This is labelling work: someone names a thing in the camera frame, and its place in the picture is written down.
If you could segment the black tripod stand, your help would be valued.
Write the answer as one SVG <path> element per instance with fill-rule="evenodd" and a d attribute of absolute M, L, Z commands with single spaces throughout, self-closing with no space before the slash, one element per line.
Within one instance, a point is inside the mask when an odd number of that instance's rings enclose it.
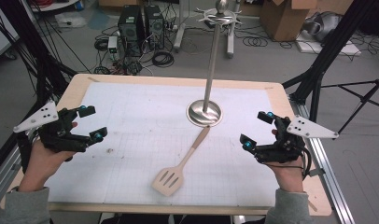
<path fill-rule="evenodd" d="M 351 86 L 359 86 L 373 84 L 373 87 L 364 94 L 357 93 L 355 91 L 350 90 Z M 358 112 L 365 106 L 365 104 L 371 104 L 379 107 L 379 103 L 375 102 L 372 97 L 379 91 L 379 79 L 369 80 L 369 81 L 360 81 L 360 82 L 351 82 L 351 83 L 340 83 L 340 84 L 331 84 L 324 85 L 322 88 L 339 88 L 343 91 L 348 92 L 356 96 L 359 99 L 359 105 L 356 107 L 354 112 L 348 118 L 348 120 L 344 123 L 344 125 L 339 129 L 338 134 L 341 134 L 343 130 L 348 126 L 348 124 L 354 119 L 354 117 L 358 114 Z"/>

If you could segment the aluminium rail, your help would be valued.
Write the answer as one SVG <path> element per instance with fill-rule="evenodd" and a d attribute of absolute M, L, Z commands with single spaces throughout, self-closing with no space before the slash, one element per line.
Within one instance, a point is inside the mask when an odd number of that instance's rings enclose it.
<path fill-rule="evenodd" d="M 330 208 L 335 217 L 340 224 L 356 224 L 321 140 L 319 138 L 310 138 L 306 139 L 305 142 L 311 148 L 316 168 L 321 172 L 319 178 L 327 193 Z"/>
<path fill-rule="evenodd" d="M 21 154 L 19 149 L 14 147 L 0 166 L 0 201 L 20 169 Z"/>

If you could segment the white desk leg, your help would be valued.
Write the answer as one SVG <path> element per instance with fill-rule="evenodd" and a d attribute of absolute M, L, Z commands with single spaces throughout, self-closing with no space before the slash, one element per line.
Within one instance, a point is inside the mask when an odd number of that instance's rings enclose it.
<path fill-rule="evenodd" d="M 228 26 L 228 33 L 227 33 L 227 56 L 228 58 L 233 58 L 234 53 L 234 24 L 230 24 Z"/>
<path fill-rule="evenodd" d="M 175 34 L 175 42 L 173 49 L 175 52 L 179 52 L 181 48 L 181 43 L 186 29 L 186 18 L 188 16 L 190 8 L 190 0 L 179 0 L 179 10 L 178 10 L 178 25 Z"/>

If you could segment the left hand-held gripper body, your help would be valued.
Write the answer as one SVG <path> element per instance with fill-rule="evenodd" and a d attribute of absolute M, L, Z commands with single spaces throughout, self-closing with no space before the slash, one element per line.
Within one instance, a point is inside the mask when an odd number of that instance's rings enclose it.
<path fill-rule="evenodd" d="M 18 145 L 23 162 L 30 160 L 32 140 L 27 131 L 36 130 L 45 147 L 60 151 L 84 152 L 89 136 L 72 134 L 75 108 L 57 110 L 53 101 L 47 102 L 29 118 L 13 128 L 18 134 Z"/>

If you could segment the black computer tower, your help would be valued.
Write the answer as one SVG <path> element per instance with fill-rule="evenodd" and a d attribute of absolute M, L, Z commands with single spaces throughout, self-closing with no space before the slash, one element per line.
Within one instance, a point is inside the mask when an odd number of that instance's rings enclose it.
<path fill-rule="evenodd" d="M 141 7 L 125 5 L 119 17 L 118 27 L 125 54 L 139 57 L 142 54 L 141 44 L 145 40 Z"/>
<path fill-rule="evenodd" d="M 164 18 L 158 6 L 144 7 L 147 41 L 150 49 L 164 48 Z"/>

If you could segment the white grid mat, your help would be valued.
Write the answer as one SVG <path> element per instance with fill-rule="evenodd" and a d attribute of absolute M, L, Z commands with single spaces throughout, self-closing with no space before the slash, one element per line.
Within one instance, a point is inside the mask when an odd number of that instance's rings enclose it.
<path fill-rule="evenodd" d="M 200 132 L 187 107 L 201 87 L 92 83 L 82 100 L 95 114 L 78 120 L 77 134 L 105 127 L 107 136 L 78 153 L 49 179 L 53 203 L 271 206 L 277 188 L 272 171 L 243 150 L 247 135 L 274 142 L 272 125 L 257 118 L 271 104 L 265 90 L 214 88 L 222 109 L 184 168 L 184 182 L 165 197 L 151 183 L 164 167 L 179 164 Z"/>

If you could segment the grey bag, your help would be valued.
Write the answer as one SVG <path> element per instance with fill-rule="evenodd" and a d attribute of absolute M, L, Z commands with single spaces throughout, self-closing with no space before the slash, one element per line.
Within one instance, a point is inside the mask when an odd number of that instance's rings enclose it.
<path fill-rule="evenodd" d="M 304 21 L 302 29 L 318 42 L 324 42 L 337 28 L 342 17 L 342 15 L 331 11 L 316 12 Z"/>

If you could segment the steel utensil stand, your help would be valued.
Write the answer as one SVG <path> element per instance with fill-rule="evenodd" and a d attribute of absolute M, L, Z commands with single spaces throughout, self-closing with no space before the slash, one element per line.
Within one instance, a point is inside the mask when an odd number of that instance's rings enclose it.
<path fill-rule="evenodd" d="M 187 107 L 187 118 L 194 125 L 200 127 L 212 127 L 219 124 L 222 121 L 223 116 L 221 107 L 217 103 L 210 100 L 216 69 L 220 32 L 223 26 L 237 23 L 237 16 L 235 12 L 229 10 L 228 0 L 217 0 L 214 8 L 207 10 L 200 9 L 200 12 L 203 14 L 202 21 L 214 23 L 215 28 L 209 58 L 204 98 L 189 104 Z"/>

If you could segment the brown cardboard box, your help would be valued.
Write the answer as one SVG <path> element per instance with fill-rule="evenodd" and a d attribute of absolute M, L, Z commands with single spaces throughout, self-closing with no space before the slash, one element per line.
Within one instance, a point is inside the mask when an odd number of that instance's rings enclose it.
<path fill-rule="evenodd" d="M 317 0 L 264 0 L 260 23 L 275 41 L 294 41 Z"/>

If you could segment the small white electronics box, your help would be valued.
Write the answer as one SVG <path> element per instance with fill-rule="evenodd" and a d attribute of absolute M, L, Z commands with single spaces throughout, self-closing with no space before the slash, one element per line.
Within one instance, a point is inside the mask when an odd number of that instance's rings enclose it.
<path fill-rule="evenodd" d="M 110 36 L 108 38 L 107 49 L 110 53 L 118 52 L 118 38 L 116 36 Z"/>

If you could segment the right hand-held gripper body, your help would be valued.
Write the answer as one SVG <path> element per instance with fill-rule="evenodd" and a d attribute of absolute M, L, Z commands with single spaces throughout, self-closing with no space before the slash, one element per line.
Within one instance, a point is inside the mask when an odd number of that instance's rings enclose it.
<path fill-rule="evenodd" d="M 335 139 L 339 136 L 338 133 L 299 115 L 294 119 L 274 115 L 272 124 L 277 130 L 275 142 L 256 146 L 254 155 L 259 163 L 295 161 L 306 151 L 303 138 Z"/>

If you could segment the person's right hand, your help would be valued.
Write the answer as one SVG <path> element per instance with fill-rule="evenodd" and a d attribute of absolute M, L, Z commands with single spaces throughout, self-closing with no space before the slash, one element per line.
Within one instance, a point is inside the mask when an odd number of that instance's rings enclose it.
<path fill-rule="evenodd" d="M 287 192 L 303 192 L 302 158 L 285 163 L 267 162 L 274 172 L 279 188 Z"/>

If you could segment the black truss frame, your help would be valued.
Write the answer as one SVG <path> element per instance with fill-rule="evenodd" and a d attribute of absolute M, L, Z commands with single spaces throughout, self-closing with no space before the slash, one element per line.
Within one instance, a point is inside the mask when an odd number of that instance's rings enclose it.
<path fill-rule="evenodd" d="M 377 7 L 379 7 L 379 0 L 353 0 L 312 65 L 302 74 L 283 83 L 285 89 L 295 84 L 299 85 L 297 90 L 289 95 L 290 100 L 298 105 L 305 105 L 307 97 L 312 95 L 309 120 L 316 122 L 317 119 L 323 76 L 353 33 Z"/>

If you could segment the beige slotted spatula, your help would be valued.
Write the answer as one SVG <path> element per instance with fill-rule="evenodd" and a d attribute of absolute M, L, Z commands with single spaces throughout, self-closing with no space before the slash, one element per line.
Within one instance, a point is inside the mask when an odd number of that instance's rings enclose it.
<path fill-rule="evenodd" d="M 151 187 L 166 197 L 172 196 L 183 185 L 183 170 L 186 163 L 190 159 L 193 152 L 208 135 L 209 131 L 209 126 L 204 127 L 196 137 L 195 141 L 193 142 L 188 153 L 185 155 L 182 161 L 177 166 L 161 169 L 154 178 Z"/>

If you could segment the white foam board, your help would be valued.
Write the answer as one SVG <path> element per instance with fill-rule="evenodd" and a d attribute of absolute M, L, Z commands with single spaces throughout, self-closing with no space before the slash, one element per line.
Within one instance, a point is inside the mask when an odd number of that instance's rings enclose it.
<path fill-rule="evenodd" d="M 321 43 L 305 31 L 298 35 L 296 45 L 301 53 L 318 54 L 323 49 Z M 359 56 L 361 52 L 351 41 L 348 41 L 341 49 L 340 54 L 347 56 Z"/>

